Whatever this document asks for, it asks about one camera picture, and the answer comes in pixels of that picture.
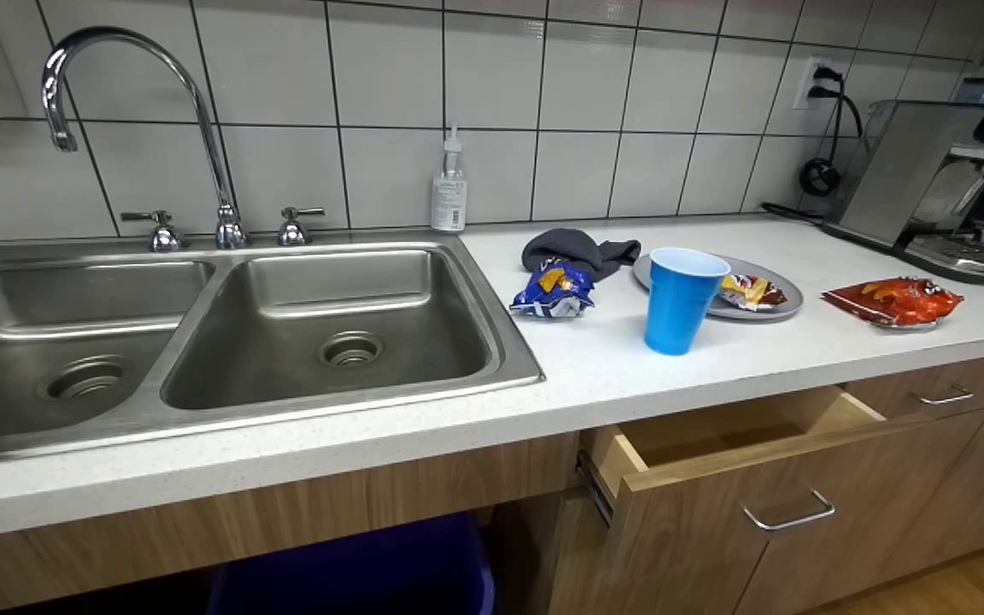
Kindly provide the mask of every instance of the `blue plastic cup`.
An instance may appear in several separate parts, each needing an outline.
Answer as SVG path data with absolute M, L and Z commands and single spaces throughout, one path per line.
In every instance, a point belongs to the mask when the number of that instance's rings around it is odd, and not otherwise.
M 700 321 L 730 264 L 700 249 L 652 249 L 652 296 L 645 345 L 662 357 L 686 357 Z

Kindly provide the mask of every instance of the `white countertop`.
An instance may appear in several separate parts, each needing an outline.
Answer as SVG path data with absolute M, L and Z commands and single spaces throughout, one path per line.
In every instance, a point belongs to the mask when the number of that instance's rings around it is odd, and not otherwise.
M 984 288 L 943 279 L 966 302 L 935 332 L 880 332 L 823 305 L 819 293 L 919 270 L 803 223 L 585 228 L 594 238 L 700 247 L 762 264 L 798 279 L 808 305 L 783 325 L 709 321 L 691 357 L 668 358 L 642 345 L 645 293 L 622 270 L 594 290 L 594 311 L 581 321 L 522 325 L 546 373 L 536 387 L 334 416 L 289 415 L 255 427 L 11 458 L 0 460 L 0 532 L 984 358 Z M 536 228 L 464 237 L 501 302 L 525 283 L 519 249 L 533 237 Z

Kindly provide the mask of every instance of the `backsplash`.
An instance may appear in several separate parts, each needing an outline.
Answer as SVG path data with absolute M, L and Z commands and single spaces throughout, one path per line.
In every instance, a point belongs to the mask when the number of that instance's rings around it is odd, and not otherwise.
M 136 208 L 217 227 L 191 102 L 135 49 L 80 55 L 84 147 L 52 147 L 38 73 L 85 25 L 191 69 L 251 228 L 289 204 L 332 228 L 429 227 L 450 124 L 467 223 L 754 211 L 792 203 L 823 151 L 831 107 L 798 108 L 809 58 L 847 73 L 863 107 L 949 99 L 984 58 L 984 0 L 0 0 L 28 99 L 0 121 L 0 238 L 144 237 L 117 220 Z

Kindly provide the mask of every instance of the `stainless steel sink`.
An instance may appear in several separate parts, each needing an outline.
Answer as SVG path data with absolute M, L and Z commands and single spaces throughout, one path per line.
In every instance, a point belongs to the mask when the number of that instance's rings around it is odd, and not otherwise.
M 536 378 L 457 238 L 0 249 L 0 454 Z

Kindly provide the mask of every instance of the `soap dispenser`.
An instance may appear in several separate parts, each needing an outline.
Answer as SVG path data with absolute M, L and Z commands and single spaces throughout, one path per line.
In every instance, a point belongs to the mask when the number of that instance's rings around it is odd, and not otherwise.
M 467 179 L 463 172 L 463 133 L 443 140 L 443 167 L 430 180 L 430 228 L 464 233 Z

